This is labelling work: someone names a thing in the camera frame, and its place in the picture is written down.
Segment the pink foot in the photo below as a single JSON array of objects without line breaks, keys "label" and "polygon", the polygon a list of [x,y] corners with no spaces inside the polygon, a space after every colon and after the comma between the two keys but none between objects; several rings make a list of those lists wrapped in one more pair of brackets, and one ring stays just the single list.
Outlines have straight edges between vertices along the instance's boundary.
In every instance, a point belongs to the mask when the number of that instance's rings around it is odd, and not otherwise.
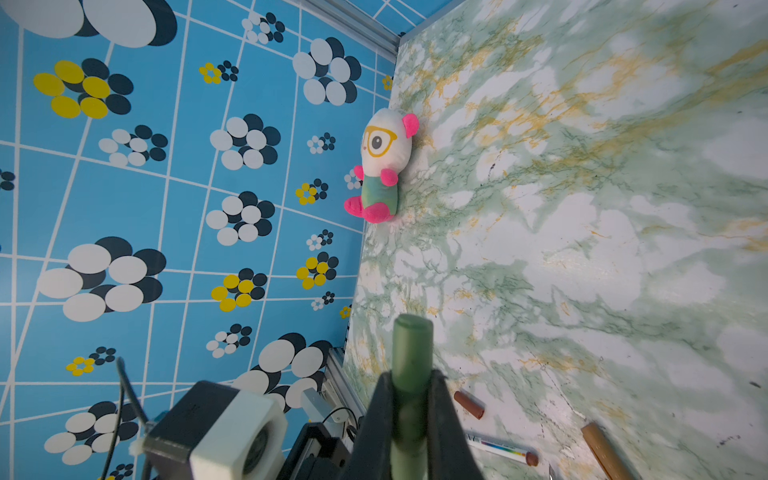
[{"label": "pink foot", "polygon": [[344,202],[344,210],[355,217],[362,217],[362,197],[347,198]]},{"label": "pink foot", "polygon": [[382,202],[373,204],[362,211],[362,217],[368,220],[370,223],[382,223],[394,218],[394,215],[389,214],[389,207]]}]

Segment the white grid line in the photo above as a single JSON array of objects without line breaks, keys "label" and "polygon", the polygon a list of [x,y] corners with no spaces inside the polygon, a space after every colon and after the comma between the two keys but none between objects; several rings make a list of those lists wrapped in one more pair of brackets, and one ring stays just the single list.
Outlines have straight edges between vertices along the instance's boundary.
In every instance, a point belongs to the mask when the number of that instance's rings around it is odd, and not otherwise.
[{"label": "white grid line", "polygon": [[421,18],[422,18],[422,20],[426,20],[426,19],[427,19],[427,18],[426,18],[424,15],[420,14],[419,12],[417,12],[417,11],[415,10],[415,8],[413,8],[411,5],[408,5],[408,4],[407,4],[407,3],[405,3],[403,0],[397,0],[397,2],[398,2],[399,4],[402,4],[402,6],[406,7],[406,8],[407,8],[408,10],[410,10],[411,12],[413,12],[413,13],[417,14],[419,17],[421,17]]},{"label": "white grid line", "polygon": [[[170,185],[170,166],[172,165],[174,160],[176,126],[177,126],[177,120],[179,117],[179,103],[181,100],[181,82],[184,79],[184,62],[186,61],[186,57],[187,57],[187,39],[189,38],[189,32],[190,32],[190,22],[188,17],[191,13],[192,13],[192,0],[188,0],[187,21],[184,23],[184,39],[181,42],[181,59],[179,61],[179,78],[176,84],[176,101],[174,103],[174,119],[170,127],[170,139],[168,144],[168,165],[166,166],[166,170],[165,170],[165,188],[163,192],[163,207],[160,215],[160,232],[157,236],[158,251],[162,251],[162,248],[163,248],[163,232],[165,231],[165,211],[168,206],[168,187]],[[154,326],[154,310],[155,310],[155,303],[152,303],[152,306],[150,307],[150,310],[149,310],[149,325],[147,326],[147,347],[146,347],[146,351],[144,352],[144,374],[142,376],[142,384],[141,384],[141,406],[142,407],[144,406],[144,396],[147,394],[147,374],[149,372],[149,357],[150,357],[150,349],[152,347],[152,329]],[[141,438],[142,436],[141,434],[142,434],[142,431],[139,430],[137,439]],[[134,455],[134,465],[138,465],[138,455]]]},{"label": "white grid line", "polygon": [[[37,151],[37,152],[41,152],[41,153],[44,153],[44,154],[55,155],[57,157],[66,157],[66,158],[75,158],[75,157],[77,157],[76,155],[73,155],[73,154],[66,154],[64,152],[49,150],[49,149],[46,149],[46,148],[32,147],[31,145],[16,144],[14,142],[9,142],[9,141],[4,141],[4,140],[0,140],[0,145],[6,145],[6,146],[9,146],[9,147],[18,147],[18,148],[21,148],[22,150]],[[216,191],[216,192],[219,192],[219,193],[222,193],[222,194],[228,194],[228,195],[234,195],[234,196],[240,195],[237,192],[233,192],[233,191],[229,191],[229,190],[224,190],[223,188],[217,188],[217,187],[213,187],[213,186],[209,187],[207,185],[203,185],[203,184],[199,184],[197,182],[185,180],[183,178],[172,177],[171,175],[163,175],[163,174],[159,174],[159,173],[156,173],[156,172],[153,172],[153,171],[149,171],[149,170],[142,170],[140,168],[122,167],[122,166],[119,166],[119,165],[111,164],[108,161],[96,160],[95,158],[88,158],[88,157],[82,157],[82,156],[80,156],[79,158],[80,158],[81,161],[87,161],[89,163],[105,165],[105,166],[113,167],[113,168],[120,168],[122,170],[130,170],[130,171],[133,171],[133,172],[138,172],[139,174],[151,175],[152,177],[158,177],[158,178],[164,178],[164,179],[168,179],[168,180],[173,180],[175,182],[179,182],[179,183],[182,183],[182,184],[192,185],[194,187],[204,188],[206,190],[213,190],[213,191]],[[299,214],[299,215],[302,215],[304,217],[314,218],[315,220],[321,220],[321,221],[323,221],[325,223],[328,223],[330,225],[334,225],[336,227],[343,228],[345,230],[349,230],[349,231],[352,231],[352,232],[355,232],[355,233],[361,233],[362,234],[361,230],[357,230],[355,228],[351,228],[351,227],[348,227],[346,225],[342,225],[341,223],[337,223],[337,222],[334,222],[332,220],[328,220],[326,218],[322,218],[322,217],[318,217],[316,215],[308,214],[307,212],[303,212],[301,210],[294,210],[293,208],[285,207],[283,205],[279,205],[279,204],[275,204],[275,203],[273,203],[273,205],[275,206],[275,208],[285,209],[285,210],[288,210],[289,212],[293,212],[295,214]],[[7,256],[7,254],[0,253],[0,257],[6,257],[6,256]]]},{"label": "white grid line", "polygon": [[[18,45],[16,53],[16,112],[15,112],[15,126],[14,126],[14,139],[16,143],[22,141],[22,69],[24,67],[24,29],[18,27]],[[13,191],[13,219],[12,219],[12,246],[11,252],[18,254],[18,189],[19,189],[19,168],[21,167],[21,149],[16,147],[13,149],[13,168],[16,175],[16,188]],[[15,302],[18,294],[18,259],[13,258],[11,260],[11,300]],[[16,306],[11,307],[11,359],[16,355]],[[12,386],[7,385],[3,390],[7,390]],[[11,391],[11,410],[15,413],[16,408],[16,392],[15,389]],[[14,475],[14,437],[15,429],[13,425],[9,428],[9,444],[8,444],[8,477],[13,478]]]},{"label": "white grid line", "polygon": [[[250,9],[253,10],[253,6],[256,4],[256,0],[251,0]],[[243,32],[242,40],[240,42],[240,51],[237,53],[237,64],[240,64],[240,59],[243,57],[243,50],[245,49],[246,36]],[[224,116],[221,119],[221,129],[227,124],[227,116],[230,113],[230,103],[232,101],[232,93],[234,93],[235,82],[230,83],[230,93],[227,95],[227,104],[224,106]],[[197,254],[200,251],[200,239],[203,237],[203,228],[205,225],[205,216],[208,211],[208,201],[210,200],[210,187],[214,183],[214,175],[216,173],[216,165],[219,163],[219,151],[214,153],[214,165],[210,169],[210,177],[208,178],[208,187],[205,193],[205,201],[203,203],[203,213],[200,216],[200,228],[197,231],[197,242],[195,243],[194,256],[192,257],[192,270],[194,271],[195,265],[197,265]],[[189,311],[189,299],[192,294],[192,282],[194,280],[194,273],[190,273],[190,282],[187,287],[187,303],[184,304],[184,315],[181,317],[181,330],[179,334],[179,347],[176,351],[176,366],[174,367],[174,389],[176,388],[176,380],[179,375],[179,359],[181,358],[181,347],[184,343],[184,327],[187,325],[187,312]],[[174,406],[174,400],[176,394],[172,392],[170,394],[170,408]]]},{"label": "white grid line", "polygon": [[[11,253],[0,253],[0,258],[18,258],[20,260],[33,260],[42,262],[45,260],[44,257],[30,257],[29,255],[13,255]],[[61,260],[58,258],[51,258],[49,259],[50,262],[53,263],[68,263],[67,260]],[[202,270],[179,270],[174,268],[165,268],[163,269],[163,272],[170,272],[170,273],[194,273],[195,275],[218,275],[218,276],[227,276],[227,275],[234,275],[234,273],[231,272],[204,272]],[[267,275],[268,278],[296,278],[295,275]],[[336,278],[357,278],[357,275],[336,275]],[[10,305],[10,303],[2,303],[0,302],[0,305]]]},{"label": "white grid line", "polygon": [[[351,296],[334,296],[333,298],[337,300],[348,300],[351,299]],[[254,300],[254,302],[287,302],[287,301],[293,301],[293,300],[316,300],[316,296],[296,296],[296,297],[280,297],[280,298],[262,298],[259,300]],[[153,303],[219,303],[219,300],[213,300],[213,299],[200,299],[200,300],[155,300]],[[0,306],[31,306],[32,302],[0,302]],[[64,305],[64,302],[36,302],[36,306],[55,306],[55,305]]]},{"label": "white grid line", "polygon": [[[237,4],[236,2],[230,2],[230,3],[233,3],[233,4],[235,4],[235,5],[238,5],[238,6],[242,7],[244,10],[248,11],[248,9],[247,9],[247,8],[246,8],[244,5],[240,5],[240,4]],[[196,19],[196,18],[192,18],[192,16],[191,16],[191,15],[185,15],[185,14],[183,14],[183,13],[179,13],[179,12],[174,12],[174,14],[175,14],[177,17],[179,17],[179,18],[185,18],[185,19],[187,19],[188,21],[190,21],[190,22],[192,22],[192,23],[196,23],[196,24],[198,24],[198,25],[200,25],[200,26],[203,26],[203,27],[206,27],[206,28],[210,28],[211,30],[214,30],[214,31],[218,31],[219,33],[221,33],[221,34],[224,34],[224,35],[227,35],[227,36],[229,36],[229,37],[232,37],[232,38],[237,38],[238,40],[242,40],[242,39],[243,39],[243,37],[240,37],[240,36],[238,36],[238,35],[235,35],[234,33],[230,32],[230,31],[226,31],[226,30],[224,30],[224,29],[222,29],[222,28],[219,28],[219,27],[217,27],[217,26],[215,26],[215,25],[207,24],[206,22],[202,22],[201,20],[198,20],[198,19]],[[304,37],[304,36],[302,36],[302,35],[299,35],[298,33],[294,32],[294,31],[293,31],[293,30],[291,30],[290,28],[286,28],[286,31],[288,31],[288,32],[290,32],[290,33],[292,33],[292,34],[296,35],[298,38],[301,38],[302,40],[307,40],[307,41],[309,41],[309,42],[311,42],[311,41],[312,41],[312,39],[311,39],[311,38],[307,38],[307,37]],[[248,40],[248,39],[246,38],[245,42],[246,42],[248,45],[253,45],[253,46],[256,46],[256,47],[258,47],[258,48],[261,48],[262,50],[271,51],[272,53],[274,53],[275,55],[279,55],[280,57],[283,57],[283,58],[287,58],[288,60],[291,60],[291,61],[293,60],[293,57],[291,57],[291,56],[289,56],[289,55],[286,55],[286,54],[282,53],[281,51],[277,51],[277,50],[275,50],[275,49],[273,49],[273,48],[269,48],[269,47],[266,47],[266,46],[264,46],[264,45],[260,44],[258,41],[250,41],[250,40]],[[382,75],[382,76],[384,76],[384,75],[385,75],[385,74],[384,74],[384,73],[382,73],[381,71],[377,71],[375,67],[374,67],[374,68],[371,68],[371,67],[369,67],[368,65],[365,65],[365,64],[363,64],[363,63],[361,63],[361,64],[360,64],[360,66],[361,66],[361,67],[363,67],[363,68],[365,68],[366,70],[370,70],[370,71],[372,71],[372,72],[373,72],[373,73],[375,73],[375,74],[380,74],[380,75]],[[366,88],[361,88],[361,89],[362,89],[362,90],[364,90],[364,91],[367,91],[368,93],[373,93],[373,92],[371,92],[370,90],[368,90],[368,89],[366,89]],[[377,95],[377,96],[379,96],[379,97],[381,97],[381,98],[384,98],[384,99],[386,99],[386,100],[389,100],[387,97],[383,97],[383,96],[382,96],[382,95],[380,95],[380,94],[375,94],[375,95]]]},{"label": "white grid line", "polygon": [[[299,7],[299,41],[298,45],[296,47],[297,52],[301,51],[301,21],[302,21],[302,15],[303,8]],[[281,204],[286,203],[286,194],[288,193],[288,178],[290,177],[290,161],[291,157],[293,156],[293,134],[296,129],[296,110],[298,110],[299,105],[299,75],[296,75],[296,89],[293,92],[293,120],[291,121],[290,125],[290,146],[288,148],[288,165],[286,165],[286,180],[283,184],[283,200],[280,202]],[[272,263],[270,263],[270,273],[269,275],[272,275],[272,270],[275,267],[275,258],[277,257],[277,242],[280,240],[280,228],[283,226],[283,213],[285,210],[280,211],[280,218],[277,221],[277,234],[275,236],[275,248],[272,251]],[[264,299],[267,300],[270,295],[270,284],[272,283],[272,280],[269,279],[266,282],[266,288],[264,289]],[[259,333],[261,332],[261,323],[264,320],[264,310],[266,310],[266,303],[263,303],[261,305],[261,314],[259,315],[259,323],[256,327],[256,335],[253,336],[253,348],[250,350],[250,359],[248,360],[248,365],[246,365],[245,371],[247,372],[250,370],[250,364],[253,362],[253,356],[256,354],[256,344],[259,339]]]},{"label": "white grid line", "polygon": [[[302,9],[301,9],[301,6],[300,6],[300,5],[298,5],[298,4],[292,3],[292,2],[288,2],[287,0],[283,0],[283,1],[284,1],[284,2],[286,2],[286,3],[289,3],[289,4],[293,5],[293,6],[295,6],[295,7],[297,7],[297,8],[299,8],[299,24],[301,25],[301,10],[302,10]],[[231,3],[232,5],[235,5],[235,6],[237,6],[237,7],[239,7],[239,8],[242,8],[242,9],[243,9],[244,11],[246,11],[246,12],[249,12],[249,13],[253,12],[253,13],[255,13],[256,15],[259,15],[259,16],[260,16],[260,17],[262,17],[262,18],[264,17],[264,15],[260,14],[259,12],[256,12],[256,11],[254,11],[254,10],[249,10],[249,9],[248,9],[248,7],[246,7],[245,5],[241,5],[240,3],[237,3],[237,2],[235,2],[235,0],[227,0],[227,2]],[[176,12],[174,12],[174,14],[176,14],[177,16],[183,16],[183,14],[180,14],[180,13],[176,13]],[[233,34],[233,33],[229,33],[228,31],[222,30],[221,28],[218,28],[218,27],[214,27],[214,26],[212,26],[212,25],[208,25],[207,23],[204,23],[204,22],[200,22],[200,21],[196,20],[195,18],[190,18],[190,20],[191,20],[192,22],[195,22],[195,23],[199,24],[199,25],[202,25],[202,26],[205,26],[205,27],[208,27],[208,28],[212,28],[213,30],[216,30],[216,31],[220,31],[221,33],[223,33],[223,34],[225,34],[225,35],[229,35],[230,37],[240,38],[240,37],[238,37],[237,35],[235,35],[235,34]],[[289,32],[290,34],[293,34],[293,35],[297,36],[298,38],[301,38],[302,40],[307,40],[307,41],[308,41],[308,42],[310,42],[310,43],[312,42],[312,39],[311,39],[311,38],[307,38],[307,37],[305,37],[305,36],[301,35],[301,34],[300,34],[298,31],[295,31],[295,30],[291,30],[291,29],[290,29],[290,28],[288,28],[288,27],[286,27],[286,31],[287,31],[287,32]],[[287,55],[285,55],[285,54],[283,54],[283,53],[280,53],[279,51],[275,51],[275,50],[273,50],[272,48],[264,47],[263,45],[261,45],[261,44],[260,44],[260,43],[258,43],[258,42],[257,42],[256,44],[254,44],[253,42],[251,42],[251,41],[248,41],[248,40],[246,40],[246,42],[247,42],[247,43],[250,43],[250,44],[252,44],[252,45],[256,45],[257,47],[263,48],[264,50],[268,50],[268,51],[271,51],[271,52],[277,53],[278,55],[280,55],[280,56],[282,56],[282,57],[285,57],[285,58],[289,58],[289,59],[293,60],[293,57],[289,57],[289,56],[287,56]],[[374,71],[375,73],[379,73],[379,74],[382,74],[382,75],[384,75],[382,72],[380,72],[380,71],[376,71],[376,69],[375,69],[375,68],[370,68],[368,65],[365,65],[365,64],[362,64],[362,63],[361,63],[361,64],[360,64],[360,66],[361,66],[361,67],[363,67],[363,68],[366,68],[366,69],[368,69],[368,70],[372,70],[372,71]]]},{"label": "white grid line", "polygon": [[379,7],[379,9],[378,9],[378,10],[376,10],[376,13],[375,13],[375,14],[373,14],[373,16],[372,16],[371,18],[373,18],[374,20],[376,20],[376,17],[378,17],[378,16],[379,16],[379,13],[383,12],[383,11],[384,11],[384,8],[386,8],[386,6],[387,6],[388,4],[389,4],[389,0],[384,0],[384,2],[382,3],[382,6],[380,6],[380,7]]},{"label": "white grid line", "polygon": [[[378,69],[379,68],[379,49],[376,49],[376,59],[374,60],[373,67]],[[373,74],[373,94],[376,95],[376,84],[379,83],[379,76],[376,74]],[[376,96],[373,97],[373,113],[371,113],[371,116],[376,114]]]},{"label": "white grid line", "polygon": [[[104,64],[109,65],[109,59],[112,56],[112,51],[114,50],[114,42],[110,42],[109,48],[107,49],[107,55],[104,59]],[[69,200],[69,194],[72,192],[72,184],[74,183],[74,176],[78,172],[78,165],[80,163],[80,156],[83,154],[83,149],[85,148],[85,140],[88,138],[88,131],[91,129],[91,118],[89,117],[85,121],[85,128],[83,128],[83,134],[80,138],[80,144],[78,145],[78,152],[75,155],[74,162],[72,164],[72,170],[69,174],[69,179],[67,180],[67,187],[64,190],[64,196],[61,199],[61,206],[59,207],[58,215],[56,216],[56,222],[53,226],[53,232],[51,233],[51,239],[48,242],[48,249],[45,252],[45,260],[43,260],[43,266],[42,270],[45,271],[45,268],[48,266],[49,259],[51,258],[51,253],[53,252],[53,246],[56,242],[56,237],[58,235],[58,229],[61,227],[61,219],[64,216],[64,211],[67,207],[67,201]],[[22,334],[19,336],[18,339],[18,345],[16,347],[16,350],[14,351],[14,356],[11,358],[11,371],[8,374],[8,385],[6,385],[5,390],[3,391],[3,397],[2,400],[0,400],[0,415],[2,414],[3,408],[5,406],[5,401],[8,398],[8,390],[11,390],[11,401],[9,405],[9,415],[10,415],[10,422],[11,422],[11,428],[10,428],[10,435],[9,435],[9,442],[11,444],[10,446],[10,454],[11,458],[15,455],[14,452],[14,444],[15,444],[15,429],[13,427],[14,419],[15,419],[15,387],[14,382],[16,380],[16,366],[18,365],[18,358],[22,353],[22,347],[24,346],[24,340],[26,339],[27,332],[29,331],[29,323],[32,318],[32,314],[35,311],[35,303],[37,302],[38,296],[40,295],[40,290],[35,286],[35,293],[32,295],[32,302],[29,307],[29,311],[27,312],[27,318],[24,321],[24,326],[22,327]],[[10,470],[10,476],[9,480],[13,480],[14,477],[14,471],[11,468]]]},{"label": "white grid line", "polygon": [[[231,385],[232,382],[233,382],[233,380],[225,380],[224,382],[219,382],[219,384],[221,384],[221,385]],[[112,383],[108,383],[108,384],[99,383],[98,385],[115,385],[116,386],[116,385],[119,385],[119,383],[118,382],[112,382]],[[158,384],[151,384],[151,385],[171,385],[171,384],[170,383],[158,383]],[[193,386],[194,383],[178,382],[177,385],[192,385]],[[191,389],[192,389],[192,387],[185,387],[183,389],[173,389],[173,390],[169,390],[167,392],[151,393],[150,395],[144,395],[144,396],[141,396],[141,397],[138,397],[138,398],[140,400],[152,399],[152,398],[158,397],[158,396],[173,395],[174,393],[186,392],[187,390],[191,390]],[[0,426],[13,425],[15,423],[20,423],[20,422],[29,422],[31,420],[46,419],[48,417],[53,417],[53,416],[58,416],[58,415],[66,415],[68,413],[83,412],[84,410],[88,410],[89,408],[91,408],[91,407],[90,406],[78,407],[76,409],[61,410],[60,412],[44,413],[42,415],[35,415],[35,416],[31,416],[31,417],[24,417],[23,419],[13,419],[13,420],[10,420],[10,421],[7,421],[7,422],[0,422]]]},{"label": "white grid line", "polygon": [[394,5],[392,5],[391,3],[389,3],[389,1],[387,1],[387,6],[388,6],[388,7],[390,7],[392,10],[394,10],[395,12],[398,12],[398,13],[400,14],[400,16],[401,16],[401,17],[403,17],[403,18],[406,20],[406,22],[408,22],[409,24],[411,24],[411,26],[413,26],[413,27],[415,27],[415,26],[416,26],[416,24],[415,24],[415,23],[411,22],[411,19],[410,19],[410,18],[408,18],[408,17],[406,17],[405,15],[403,15],[403,14],[402,14],[402,12],[401,12],[400,10],[398,10],[397,8],[395,8],[395,6],[394,6]]}]

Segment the green marble surface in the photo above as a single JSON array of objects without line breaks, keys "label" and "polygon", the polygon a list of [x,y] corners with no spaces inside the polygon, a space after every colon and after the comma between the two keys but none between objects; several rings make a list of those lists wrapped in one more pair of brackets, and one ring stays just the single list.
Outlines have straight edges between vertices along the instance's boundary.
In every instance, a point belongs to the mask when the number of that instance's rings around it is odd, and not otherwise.
[{"label": "green marble surface", "polygon": [[392,324],[486,404],[486,478],[768,478],[768,2],[468,0],[401,47],[422,121],[400,211],[366,229],[347,372]]}]

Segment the pink ear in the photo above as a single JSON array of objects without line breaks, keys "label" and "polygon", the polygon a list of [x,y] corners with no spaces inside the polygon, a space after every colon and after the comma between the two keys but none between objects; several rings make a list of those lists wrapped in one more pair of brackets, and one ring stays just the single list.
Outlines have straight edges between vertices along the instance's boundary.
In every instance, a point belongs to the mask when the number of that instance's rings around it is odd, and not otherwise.
[{"label": "pink ear", "polygon": [[402,118],[402,124],[406,126],[406,138],[416,135],[419,131],[419,117],[414,114],[407,114]]}]

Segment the black cable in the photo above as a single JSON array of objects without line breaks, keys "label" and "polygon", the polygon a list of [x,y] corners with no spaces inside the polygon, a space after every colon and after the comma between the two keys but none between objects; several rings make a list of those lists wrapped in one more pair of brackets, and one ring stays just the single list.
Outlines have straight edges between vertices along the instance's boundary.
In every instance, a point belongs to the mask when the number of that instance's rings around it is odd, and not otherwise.
[{"label": "black cable", "polygon": [[326,421],[329,418],[331,418],[331,415],[333,415],[334,413],[338,412],[339,410],[347,410],[347,411],[349,411],[349,413],[352,414],[352,418],[355,420],[355,430],[358,430],[359,428],[358,428],[358,425],[357,425],[357,419],[355,418],[355,413],[352,411],[352,409],[350,409],[348,407],[339,407],[338,409],[332,410],[331,413],[329,413],[328,416],[323,419],[323,424],[325,425]]},{"label": "black cable", "polygon": [[134,387],[131,386],[131,381],[128,380],[128,375],[125,373],[125,361],[123,360],[123,357],[121,356],[118,357],[117,365],[118,365],[118,376],[120,377],[120,387],[124,389],[125,392],[127,393],[128,400],[131,402],[131,405],[134,407],[134,411],[136,412],[136,416],[139,418],[139,422],[141,422],[141,426],[143,426],[146,429],[149,419],[147,418],[147,414],[144,412],[144,409],[141,408],[139,399],[136,398],[136,392],[134,392]]},{"label": "black cable", "polygon": [[125,389],[120,385],[120,402],[118,403],[118,417],[114,420],[114,430],[112,431],[112,442],[109,444],[109,451],[107,452],[107,461],[104,462],[104,470],[101,471],[100,480],[107,478],[107,472],[109,472],[109,464],[112,463],[112,455],[114,454],[114,446],[118,443],[118,427],[120,426],[120,419],[123,415],[123,402],[125,401]]},{"label": "black cable", "polygon": [[144,456],[144,467],[141,469],[141,480],[149,480],[152,476],[152,463]]}]

